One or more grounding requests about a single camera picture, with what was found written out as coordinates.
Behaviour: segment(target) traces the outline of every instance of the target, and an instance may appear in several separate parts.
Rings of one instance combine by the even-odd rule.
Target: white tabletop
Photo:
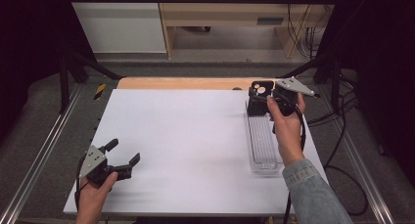
[[[281,175],[251,172],[246,91],[114,90],[92,145],[113,138],[110,165],[137,153],[132,178],[115,183],[103,208],[117,215],[260,216],[284,213]],[[308,128],[304,154],[327,181]],[[74,187],[65,213],[76,213]]]

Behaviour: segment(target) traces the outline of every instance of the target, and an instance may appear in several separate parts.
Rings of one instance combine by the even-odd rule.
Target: human hand
[[[96,224],[101,218],[101,211],[104,206],[107,193],[111,190],[118,174],[113,172],[108,176],[104,184],[97,188],[93,184],[88,182],[88,179],[84,177],[81,180],[80,186],[83,189],[80,192],[79,198],[79,210],[76,217],[76,224]]]
[[[298,102],[299,109],[303,113],[305,103],[301,93],[298,93]],[[299,117],[295,113],[283,116],[278,104],[270,96],[267,97],[267,105],[274,121],[278,151],[280,152],[284,165],[287,166],[296,160],[304,158],[300,147],[301,123]]]

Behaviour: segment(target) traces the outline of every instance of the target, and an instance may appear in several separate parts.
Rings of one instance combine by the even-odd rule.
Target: white cabinet
[[[72,3],[94,53],[165,53],[158,4]]]

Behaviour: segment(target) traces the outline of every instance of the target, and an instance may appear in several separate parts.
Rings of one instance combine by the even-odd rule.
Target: clear plastic tray
[[[283,165],[277,158],[269,114],[248,116],[245,113],[251,171],[260,174],[279,174]]]

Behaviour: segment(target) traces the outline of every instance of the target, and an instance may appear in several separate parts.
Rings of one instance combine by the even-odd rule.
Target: jacket sleeve
[[[310,160],[304,158],[289,164],[283,176],[299,223],[352,223]]]

